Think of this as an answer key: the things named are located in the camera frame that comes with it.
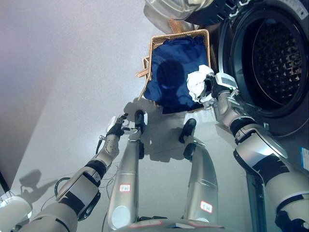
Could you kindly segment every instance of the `white towel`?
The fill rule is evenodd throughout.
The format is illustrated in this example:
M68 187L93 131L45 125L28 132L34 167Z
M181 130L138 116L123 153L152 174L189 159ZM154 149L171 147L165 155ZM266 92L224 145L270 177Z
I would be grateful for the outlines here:
M206 65L200 65L198 71L188 74L187 87L194 102L204 103L212 98L211 95L205 96L205 79L208 75L214 76L214 72Z

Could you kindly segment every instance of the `gray floor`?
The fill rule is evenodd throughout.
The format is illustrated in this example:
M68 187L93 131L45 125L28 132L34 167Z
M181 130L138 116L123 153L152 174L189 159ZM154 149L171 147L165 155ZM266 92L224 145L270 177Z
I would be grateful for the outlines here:
M0 171L33 214L53 196L55 181L71 176L94 155L98 136L114 115L147 112L140 161L141 216L182 216L191 164L177 136L190 117L195 136L213 159L219 183L219 223L248 232L251 217L245 172L222 140L211 111L162 116L151 102L135 99L135 77L159 32L135 1L4 1L0 5ZM120 142L124 151L126 137ZM106 178L116 171L117 158ZM100 231L108 206L106 186L78 231ZM54 201L51 198L46 204ZM267 210L273 220L274 209ZM276 231L273 221L268 231Z

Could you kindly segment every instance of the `blue clothing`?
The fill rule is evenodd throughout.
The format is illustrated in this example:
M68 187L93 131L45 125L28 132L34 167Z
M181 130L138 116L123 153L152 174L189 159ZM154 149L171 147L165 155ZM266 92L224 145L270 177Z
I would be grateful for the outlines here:
M194 102L187 88L187 75L206 64L204 38L167 40L153 50L152 80L144 97L163 106L163 114L190 111L202 105Z

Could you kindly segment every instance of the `robotic arm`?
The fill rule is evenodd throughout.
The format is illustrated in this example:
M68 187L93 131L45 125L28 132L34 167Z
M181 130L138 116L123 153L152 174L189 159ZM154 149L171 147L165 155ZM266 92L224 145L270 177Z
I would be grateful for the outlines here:
M103 148L59 191L57 202L47 206L21 232L75 232L77 222L86 219L100 199L100 181L119 154L124 134L120 116L107 133Z
M218 81L212 83L217 88ZM259 176L276 207L276 224L283 232L309 231L309 180L287 161L285 150L258 125L236 100L238 90L212 91L218 99L218 121L235 137L237 162Z

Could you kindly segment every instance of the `laundry basket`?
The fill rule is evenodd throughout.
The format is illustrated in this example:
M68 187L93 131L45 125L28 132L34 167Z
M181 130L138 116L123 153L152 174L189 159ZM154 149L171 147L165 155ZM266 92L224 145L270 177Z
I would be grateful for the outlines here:
M207 57L206 65L209 67L211 66L209 32L206 29L199 29L199 30L181 32L181 33L176 33L176 34L154 36L151 38L151 41L150 41L149 56L143 58L142 60L144 69L136 74L137 77L145 76L145 85L138 97L138 100L142 98L146 90L148 82L152 80L151 63L152 63L153 50L159 47L161 44L163 44L163 42L166 40L173 40L176 38L183 38L187 36L191 36L191 37L202 36L204 38L205 52L206 52L206 57Z

